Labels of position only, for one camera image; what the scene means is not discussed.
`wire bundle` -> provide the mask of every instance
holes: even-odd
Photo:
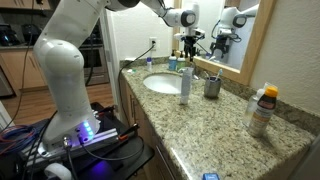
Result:
[[[20,152],[30,145],[38,134],[37,129],[32,126],[8,127],[0,133],[0,155]]]

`bottle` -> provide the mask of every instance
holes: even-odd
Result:
[[[258,101],[258,107],[253,113],[248,133],[253,137],[260,137],[273,114],[276,107],[278,89],[275,86],[268,86],[264,95]]]
[[[174,55],[174,50],[169,57],[169,71],[175,71],[177,69],[177,57]]]
[[[183,51],[181,51],[180,57],[177,60],[177,71],[186,66],[186,60],[183,57]]]
[[[257,94],[254,94],[249,98],[248,106],[246,111],[244,112],[244,117],[242,120],[243,125],[245,125],[246,127],[249,127],[249,123],[252,118],[252,115],[258,107],[258,101],[261,98],[261,96],[264,94],[264,91],[265,91],[264,89],[259,89],[257,91]]]
[[[152,71],[152,59],[151,59],[151,57],[147,57],[147,70],[149,72]]]
[[[193,68],[187,67],[183,71],[182,82],[181,82],[181,94],[180,94],[180,104],[188,104],[189,94],[191,91],[191,81],[192,81]]]

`white sink basin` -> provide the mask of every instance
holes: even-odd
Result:
[[[173,74],[153,74],[143,84],[156,92],[164,94],[180,94],[182,78]]]

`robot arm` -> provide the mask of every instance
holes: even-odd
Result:
[[[242,28],[246,24],[247,18],[255,17],[258,8],[259,4],[241,12],[236,7],[224,9],[216,25],[217,37],[212,36],[216,39],[216,42],[210,46],[212,54],[216,49],[220,49],[222,51],[221,58],[223,58],[224,54],[229,51],[228,41],[230,39],[234,42],[240,42],[241,38],[234,33],[235,28]]]
[[[199,7],[166,8],[162,0],[141,0],[168,26],[196,29]],[[57,155],[64,136],[72,146],[79,146],[78,136],[85,143],[99,130],[99,121],[91,110],[84,83],[83,56],[79,46],[92,32],[104,8],[119,11],[132,8],[139,0],[61,0],[52,18],[39,36],[33,52],[38,60],[57,107],[38,151],[45,158]]]

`toothbrush holder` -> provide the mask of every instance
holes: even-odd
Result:
[[[204,85],[204,96],[207,98],[217,98],[220,93],[221,79],[216,76],[206,78]]]

